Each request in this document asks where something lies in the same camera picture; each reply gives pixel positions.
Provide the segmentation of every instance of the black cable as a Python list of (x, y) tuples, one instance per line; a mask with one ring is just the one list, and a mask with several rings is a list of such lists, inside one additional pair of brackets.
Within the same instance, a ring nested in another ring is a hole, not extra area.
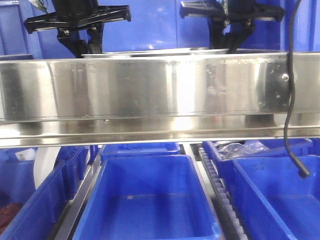
[(287, 70), (289, 75), (289, 87), (290, 87), (290, 103), (289, 103), (289, 109), (286, 115), (285, 123), (284, 123), (284, 129), (283, 129), (283, 136), (284, 136), (284, 144), (285, 148), (294, 162), (294, 164), (299, 168), (299, 174), (302, 178), (306, 178), (310, 175), (310, 171), (307, 169), (307, 167), (304, 165), (304, 163), (291, 151), (289, 146), (289, 140), (288, 140), (288, 127), (289, 122), (291, 119), (291, 115), (295, 106), (295, 100), (296, 100), (296, 85), (295, 85), (295, 75), (294, 75), (294, 67), (293, 67), (293, 59), (294, 59), (294, 24), (295, 24), (295, 18), (296, 14), (299, 8), (299, 5), (302, 0), (297, 0), (289, 22), (289, 30), (288, 30), (288, 41), (289, 41), (289, 51), (287, 54)]

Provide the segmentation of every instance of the red item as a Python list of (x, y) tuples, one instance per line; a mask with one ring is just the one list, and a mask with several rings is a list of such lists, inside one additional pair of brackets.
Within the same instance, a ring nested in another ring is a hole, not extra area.
[(21, 208), (20, 203), (12, 203), (0, 208), (0, 234), (6, 230)]

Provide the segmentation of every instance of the blue crate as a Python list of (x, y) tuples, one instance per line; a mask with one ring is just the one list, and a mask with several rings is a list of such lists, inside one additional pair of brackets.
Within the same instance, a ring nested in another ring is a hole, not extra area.
[(100, 5), (129, 5), (132, 21), (105, 25), (104, 52), (209, 46), (206, 18), (179, 15), (180, 0), (99, 0)]
[(90, 159), (87, 164), (92, 164), (94, 162), (94, 160), (96, 159), (98, 152), (99, 152), (98, 145), (90, 145), (89, 151), (90, 151)]
[[(283, 139), (270, 139), (270, 140), (260, 140), (260, 142), (269, 148), (269, 150), (259, 151), (253, 154), (243, 155), (244, 157), (284, 157), (287, 156), (287, 150), (285, 148), (285, 141)], [(291, 150), (298, 156), (311, 154), (313, 151), (313, 142), (308, 138), (297, 138), (289, 139), (289, 145)], [(219, 155), (214, 142), (205, 141), (203, 142), (203, 148), (208, 154), (208, 157), (213, 160), (215, 164), (218, 175), (225, 181), (231, 178), (232, 170), (232, 159), (223, 160)]]
[(61, 161), (35, 190), (34, 162), (0, 162), (0, 207), (23, 204), (0, 240), (46, 239), (63, 211), (65, 195)]
[(233, 160), (231, 201), (253, 239), (319, 239), (320, 157), (300, 159), (311, 171), (306, 179), (289, 157)]
[(74, 240), (215, 240), (220, 229), (190, 157), (102, 164)]
[(68, 200), (75, 197), (80, 181), (85, 178), (88, 149), (84, 146), (61, 148), (59, 157), (64, 157), (62, 169), (65, 194)]
[(99, 152), (101, 161), (111, 158), (176, 155), (179, 153), (180, 147), (176, 142), (107, 144), (102, 146)]

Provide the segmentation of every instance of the stainless steel beam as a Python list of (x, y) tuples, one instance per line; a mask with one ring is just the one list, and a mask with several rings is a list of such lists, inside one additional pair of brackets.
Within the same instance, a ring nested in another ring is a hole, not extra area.
[[(296, 53), (291, 137), (320, 136), (320, 53)], [(0, 62), (0, 147), (282, 137), (285, 53)]]
[[(295, 62), (302, 65), (297, 102), (304, 102), (296, 112), (317, 113), (318, 96), (306, 101), (305, 90), (320, 84), (320, 54), (297, 54)], [(288, 107), (286, 72), (285, 53), (3, 61), (0, 120), (282, 113)]]
[[(0, 126), (0, 147), (281, 138), (284, 118), (276, 114), (12, 123)], [(320, 114), (295, 114), (289, 136), (320, 137)]]

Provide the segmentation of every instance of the metal rail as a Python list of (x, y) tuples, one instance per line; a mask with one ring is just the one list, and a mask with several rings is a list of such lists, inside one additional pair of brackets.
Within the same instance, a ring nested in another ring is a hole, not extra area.
[[(320, 53), (296, 53), (289, 136), (320, 136)], [(0, 147), (278, 138), (285, 53), (0, 62)]]

